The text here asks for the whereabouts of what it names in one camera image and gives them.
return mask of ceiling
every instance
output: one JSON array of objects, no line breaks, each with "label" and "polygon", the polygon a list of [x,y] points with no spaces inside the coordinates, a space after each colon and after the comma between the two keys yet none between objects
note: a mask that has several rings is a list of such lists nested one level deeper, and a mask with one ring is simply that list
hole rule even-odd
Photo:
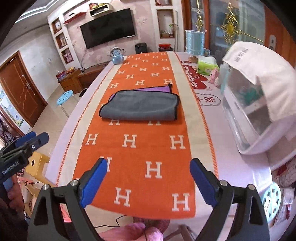
[{"label": "ceiling", "polygon": [[13,25],[0,51],[15,39],[47,23],[47,16],[67,0],[37,0]]},{"label": "ceiling", "polygon": [[31,7],[28,8],[28,11],[35,9],[35,8],[40,8],[46,6],[48,3],[50,3],[52,0],[37,0]]}]

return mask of finger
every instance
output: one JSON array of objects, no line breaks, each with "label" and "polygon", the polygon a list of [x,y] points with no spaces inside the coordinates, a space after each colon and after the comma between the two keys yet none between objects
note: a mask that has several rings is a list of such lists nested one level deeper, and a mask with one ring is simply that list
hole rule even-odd
[{"label": "finger", "polygon": [[17,198],[12,200],[9,203],[10,208],[15,209],[17,212],[21,212],[25,209],[25,204],[22,200],[22,198]]},{"label": "finger", "polygon": [[136,241],[162,241],[163,234],[155,227],[145,230],[145,233]]},{"label": "finger", "polygon": [[124,227],[112,228],[99,235],[107,241],[130,241],[139,238],[143,234],[144,229],[145,224],[143,223],[131,223]]},{"label": "finger", "polygon": [[18,197],[18,196],[22,196],[22,193],[20,191],[20,186],[19,184],[14,184],[12,186],[12,188],[8,191],[7,193],[7,197],[10,199],[10,200],[13,200],[14,198]]},{"label": "finger", "polygon": [[12,177],[11,177],[11,181],[15,184],[18,184],[18,179],[17,179],[17,175],[14,174]]}]

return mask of yellow chair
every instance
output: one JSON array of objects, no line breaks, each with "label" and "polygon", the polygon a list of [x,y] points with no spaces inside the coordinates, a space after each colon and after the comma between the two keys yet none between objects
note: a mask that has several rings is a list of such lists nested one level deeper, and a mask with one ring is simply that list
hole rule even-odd
[{"label": "yellow chair", "polygon": [[33,155],[29,158],[30,164],[25,168],[26,172],[44,184],[52,184],[42,175],[44,165],[45,163],[49,163],[49,159],[48,156],[34,151]]}]

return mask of screw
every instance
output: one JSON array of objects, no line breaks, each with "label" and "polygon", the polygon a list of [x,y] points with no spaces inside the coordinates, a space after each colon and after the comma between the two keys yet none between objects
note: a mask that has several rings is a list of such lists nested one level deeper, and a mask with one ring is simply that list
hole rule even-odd
[{"label": "screw", "polygon": [[221,186],[227,186],[227,185],[228,185],[228,182],[225,181],[225,180],[221,180],[221,181],[220,181],[220,185],[221,185]]},{"label": "screw", "polygon": [[48,184],[44,184],[44,185],[42,186],[42,189],[43,189],[43,190],[47,190],[47,189],[49,189],[49,185],[48,185]]},{"label": "screw", "polygon": [[78,181],[75,179],[75,180],[72,180],[71,182],[70,182],[70,185],[71,186],[76,186],[78,184]]},{"label": "screw", "polygon": [[254,186],[253,184],[249,184],[249,185],[248,185],[248,188],[249,188],[250,190],[255,190],[255,186]]}]

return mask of green tissue package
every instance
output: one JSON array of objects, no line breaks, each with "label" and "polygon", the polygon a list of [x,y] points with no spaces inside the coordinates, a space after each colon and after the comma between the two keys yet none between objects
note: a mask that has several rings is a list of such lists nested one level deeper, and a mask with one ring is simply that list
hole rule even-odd
[{"label": "green tissue package", "polygon": [[216,59],[214,57],[198,56],[198,73],[204,75],[210,75],[211,71],[219,66],[216,64]]}]

